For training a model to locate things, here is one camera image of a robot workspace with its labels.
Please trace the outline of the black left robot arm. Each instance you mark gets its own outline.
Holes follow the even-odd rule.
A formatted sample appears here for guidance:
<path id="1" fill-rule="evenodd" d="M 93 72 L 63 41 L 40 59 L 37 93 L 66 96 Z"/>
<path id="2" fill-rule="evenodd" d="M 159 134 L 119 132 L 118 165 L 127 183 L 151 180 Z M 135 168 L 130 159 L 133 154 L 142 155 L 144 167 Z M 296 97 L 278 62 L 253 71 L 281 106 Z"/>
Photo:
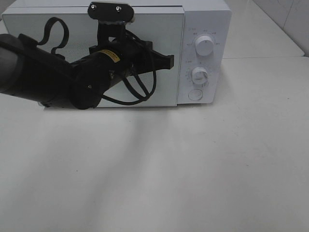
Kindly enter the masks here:
<path id="1" fill-rule="evenodd" d="M 154 93 L 140 75 L 170 70 L 174 56 L 153 50 L 149 41 L 129 35 L 124 41 L 104 41 L 74 62 L 24 34 L 0 36 L 0 91 L 35 101 L 44 107 L 86 110 L 102 100 L 131 106 Z"/>

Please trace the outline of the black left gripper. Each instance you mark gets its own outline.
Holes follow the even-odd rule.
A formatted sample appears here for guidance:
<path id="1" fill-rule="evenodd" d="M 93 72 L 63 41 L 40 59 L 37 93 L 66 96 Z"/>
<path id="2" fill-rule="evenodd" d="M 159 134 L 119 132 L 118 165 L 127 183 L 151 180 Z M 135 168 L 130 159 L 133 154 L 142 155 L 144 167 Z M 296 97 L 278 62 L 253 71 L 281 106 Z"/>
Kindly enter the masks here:
<path id="1" fill-rule="evenodd" d="M 103 66 L 117 72 L 133 69 L 137 73 L 148 73 L 153 70 L 170 70 L 174 67 L 174 56 L 156 52 L 150 41 L 114 39 L 90 47 L 89 53 L 106 56 L 108 61 L 104 62 Z"/>

